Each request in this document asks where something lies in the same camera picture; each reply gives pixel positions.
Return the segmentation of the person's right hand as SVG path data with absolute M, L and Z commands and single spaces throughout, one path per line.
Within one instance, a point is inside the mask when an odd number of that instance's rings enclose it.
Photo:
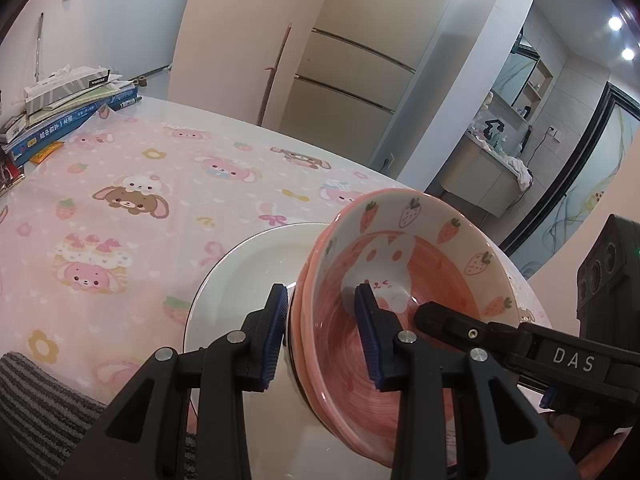
M 603 430 L 588 422 L 580 422 L 573 416 L 554 411 L 544 412 L 541 417 L 562 447 L 579 458 L 576 465 L 582 479 L 599 478 L 631 434 L 630 428 L 614 432 Z

